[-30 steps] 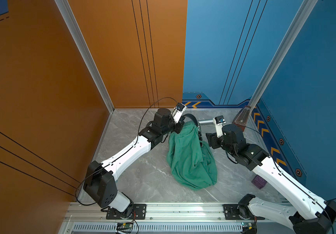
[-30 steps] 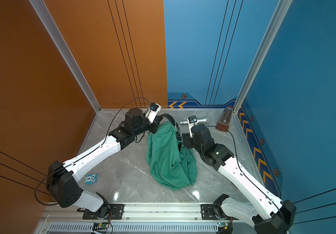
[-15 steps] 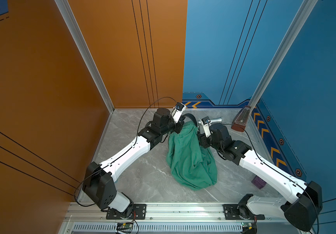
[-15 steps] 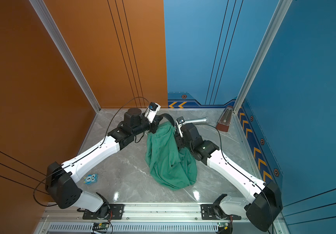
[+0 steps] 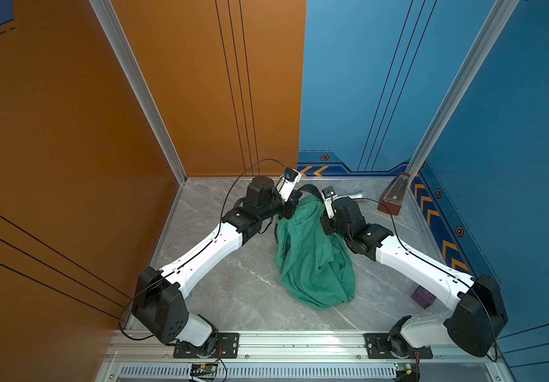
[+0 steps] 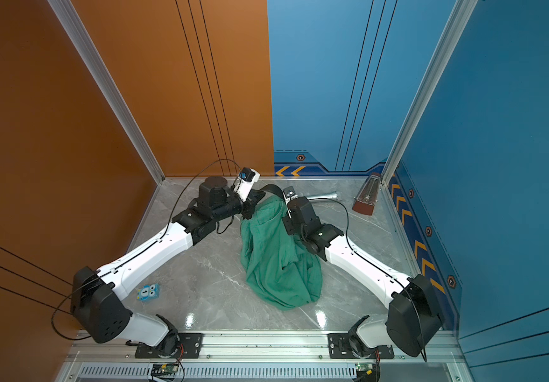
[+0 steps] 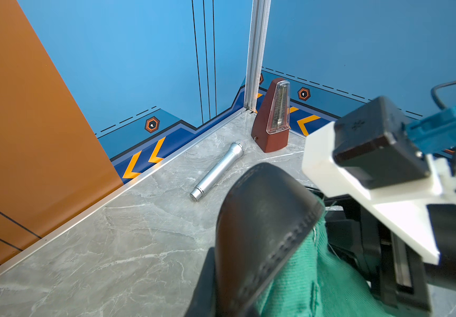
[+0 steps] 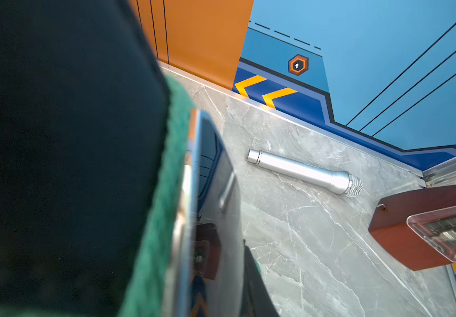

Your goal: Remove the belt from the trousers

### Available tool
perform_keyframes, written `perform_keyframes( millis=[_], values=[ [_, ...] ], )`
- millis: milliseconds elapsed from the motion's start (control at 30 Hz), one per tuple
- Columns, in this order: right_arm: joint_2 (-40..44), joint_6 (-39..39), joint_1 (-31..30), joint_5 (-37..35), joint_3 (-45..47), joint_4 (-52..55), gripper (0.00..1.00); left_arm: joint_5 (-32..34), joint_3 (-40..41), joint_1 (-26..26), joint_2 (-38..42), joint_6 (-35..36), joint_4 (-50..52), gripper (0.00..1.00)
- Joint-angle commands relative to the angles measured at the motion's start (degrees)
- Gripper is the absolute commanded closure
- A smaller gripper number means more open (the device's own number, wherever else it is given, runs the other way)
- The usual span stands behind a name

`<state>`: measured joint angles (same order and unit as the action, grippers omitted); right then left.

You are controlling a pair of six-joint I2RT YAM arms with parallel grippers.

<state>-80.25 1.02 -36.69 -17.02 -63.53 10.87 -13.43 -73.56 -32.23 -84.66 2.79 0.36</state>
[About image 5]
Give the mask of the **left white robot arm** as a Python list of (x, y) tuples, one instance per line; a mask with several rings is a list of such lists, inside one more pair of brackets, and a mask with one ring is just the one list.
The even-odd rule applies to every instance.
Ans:
[(129, 306), (132, 316), (163, 345), (179, 341), (209, 355), (217, 347), (218, 329), (206, 318), (188, 311), (185, 299), (218, 263), (261, 232), (263, 222), (291, 218), (301, 193), (302, 174), (286, 168), (279, 180), (253, 178), (245, 197), (220, 218), (201, 242), (159, 269), (147, 267), (138, 279)]

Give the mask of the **black belt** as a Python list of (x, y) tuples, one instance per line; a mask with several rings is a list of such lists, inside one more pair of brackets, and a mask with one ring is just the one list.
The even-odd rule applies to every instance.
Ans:
[(323, 201), (322, 193), (319, 191), (319, 189), (317, 189), (316, 186), (312, 184), (304, 184), (298, 190), (302, 193), (314, 195), (314, 197), (316, 197), (318, 200)]

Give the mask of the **green trousers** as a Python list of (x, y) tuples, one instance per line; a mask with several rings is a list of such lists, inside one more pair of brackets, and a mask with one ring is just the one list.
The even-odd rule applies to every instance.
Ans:
[(327, 310), (355, 299), (355, 272), (343, 238), (327, 235), (320, 219), (325, 207), (309, 195), (291, 219), (276, 225), (274, 256), (282, 286), (298, 302)]

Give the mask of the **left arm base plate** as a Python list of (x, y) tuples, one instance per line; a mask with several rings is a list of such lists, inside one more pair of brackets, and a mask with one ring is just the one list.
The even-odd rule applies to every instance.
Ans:
[(173, 357), (181, 358), (207, 358), (207, 359), (235, 359), (238, 356), (239, 333), (218, 332), (211, 336), (201, 346), (190, 342), (178, 342), (175, 346)]

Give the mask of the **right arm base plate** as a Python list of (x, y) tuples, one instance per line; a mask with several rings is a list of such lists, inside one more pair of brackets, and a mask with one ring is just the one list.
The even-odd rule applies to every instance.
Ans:
[(363, 336), (369, 359), (430, 360), (433, 352), (430, 347), (412, 348), (400, 336), (389, 333), (369, 333)]

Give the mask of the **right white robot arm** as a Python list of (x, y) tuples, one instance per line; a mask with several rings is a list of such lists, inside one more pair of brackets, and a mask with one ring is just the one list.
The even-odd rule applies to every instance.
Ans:
[(337, 233), (355, 254), (390, 267), (427, 290), (448, 309), (440, 315), (407, 315), (381, 345), (396, 358), (410, 358), (432, 345), (456, 345), (475, 357), (496, 361), (497, 338), (508, 323), (500, 286), (490, 275), (473, 276), (427, 256), (404, 242), (396, 229), (368, 224), (358, 202), (362, 195), (324, 198), (325, 232)]

